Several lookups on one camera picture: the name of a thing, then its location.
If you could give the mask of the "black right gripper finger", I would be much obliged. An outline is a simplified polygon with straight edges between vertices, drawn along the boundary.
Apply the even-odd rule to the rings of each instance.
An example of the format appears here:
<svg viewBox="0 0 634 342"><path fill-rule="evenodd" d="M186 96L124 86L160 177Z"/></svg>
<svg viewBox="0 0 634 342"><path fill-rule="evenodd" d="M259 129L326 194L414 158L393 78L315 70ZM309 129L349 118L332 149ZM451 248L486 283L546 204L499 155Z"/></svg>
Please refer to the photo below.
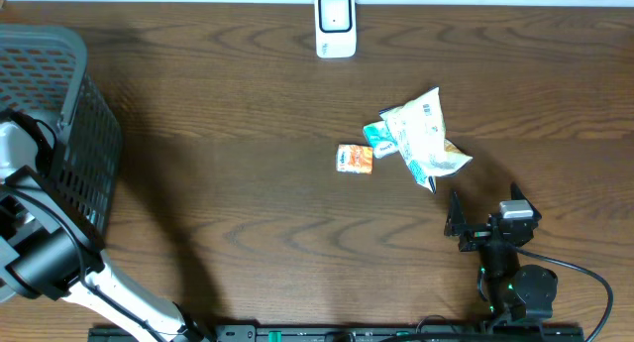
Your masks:
<svg viewBox="0 0 634 342"><path fill-rule="evenodd" d="M530 200L524 195L521 188L516 182L512 182L510 184L510 194L512 200L524 200L527 202L528 206L532 209L532 219L536 222L542 219L542 214L539 210L530 202Z"/></svg>
<svg viewBox="0 0 634 342"><path fill-rule="evenodd" d="M450 193L450 205L445 224L446 229L464 229L467 221L460 203L458 194L452 190Z"/></svg>

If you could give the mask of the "yellow white snack bag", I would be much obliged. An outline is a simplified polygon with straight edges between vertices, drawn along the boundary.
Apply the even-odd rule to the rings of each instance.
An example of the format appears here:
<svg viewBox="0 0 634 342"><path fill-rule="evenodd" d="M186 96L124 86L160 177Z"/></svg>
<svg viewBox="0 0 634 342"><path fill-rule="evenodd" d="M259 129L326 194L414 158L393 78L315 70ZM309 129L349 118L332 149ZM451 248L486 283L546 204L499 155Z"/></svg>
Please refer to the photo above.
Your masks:
<svg viewBox="0 0 634 342"><path fill-rule="evenodd" d="M379 114L417 184L437 191L437 178L456 174L473 158L446 138L440 88Z"/></svg>

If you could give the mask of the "green Kleenex tissue pack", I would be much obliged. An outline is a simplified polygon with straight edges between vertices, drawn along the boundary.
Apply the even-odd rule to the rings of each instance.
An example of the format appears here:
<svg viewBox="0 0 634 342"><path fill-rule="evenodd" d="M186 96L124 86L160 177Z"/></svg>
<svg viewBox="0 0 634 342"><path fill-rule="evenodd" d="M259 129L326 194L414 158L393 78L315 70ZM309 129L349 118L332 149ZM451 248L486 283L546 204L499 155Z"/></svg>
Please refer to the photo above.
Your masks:
<svg viewBox="0 0 634 342"><path fill-rule="evenodd" d="M398 151L397 142L391 136L384 121L365 125L363 133L376 159L382 159Z"/></svg>

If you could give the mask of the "orange Kleenex tissue pack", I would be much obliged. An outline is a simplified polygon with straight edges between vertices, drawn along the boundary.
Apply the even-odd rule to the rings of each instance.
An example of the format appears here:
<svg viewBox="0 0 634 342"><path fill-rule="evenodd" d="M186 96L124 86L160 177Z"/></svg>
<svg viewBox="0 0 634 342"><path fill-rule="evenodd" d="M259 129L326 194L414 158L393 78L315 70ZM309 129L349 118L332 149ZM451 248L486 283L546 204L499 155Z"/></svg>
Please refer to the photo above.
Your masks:
<svg viewBox="0 0 634 342"><path fill-rule="evenodd" d="M342 144L338 146L336 170L348 173L371 174L373 167L372 147Z"/></svg>

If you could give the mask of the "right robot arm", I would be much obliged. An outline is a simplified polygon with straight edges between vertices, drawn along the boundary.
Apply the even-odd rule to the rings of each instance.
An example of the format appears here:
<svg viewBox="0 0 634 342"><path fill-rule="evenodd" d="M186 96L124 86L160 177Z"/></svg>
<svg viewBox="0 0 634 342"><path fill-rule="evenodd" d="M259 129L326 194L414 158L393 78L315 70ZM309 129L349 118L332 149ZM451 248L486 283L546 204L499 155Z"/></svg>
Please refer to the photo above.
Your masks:
<svg viewBox="0 0 634 342"><path fill-rule="evenodd" d="M444 229L445 236L459 239L461 252L479 254L476 286L491 310L491 319L482 325L489 334L503 326L538 328L553 316L558 289L553 271L520 264L518 249L534 238L542 215L517 184L510 186L510 195L486 222L471 224L458 194L451 192Z"/></svg>

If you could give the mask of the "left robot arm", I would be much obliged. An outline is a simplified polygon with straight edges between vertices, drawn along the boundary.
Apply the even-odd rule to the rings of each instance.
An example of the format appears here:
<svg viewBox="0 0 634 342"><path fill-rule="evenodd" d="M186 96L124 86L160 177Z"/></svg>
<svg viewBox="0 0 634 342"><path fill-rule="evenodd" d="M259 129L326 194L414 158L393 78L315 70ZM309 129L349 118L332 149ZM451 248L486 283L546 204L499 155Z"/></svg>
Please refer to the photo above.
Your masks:
<svg viewBox="0 0 634 342"><path fill-rule="evenodd" d="M110 260L99 231L113 174L101 133L85 160L41 117L1 113L1 298L64 300L102 315L138 341L211 341L177 304Z"/></svg>

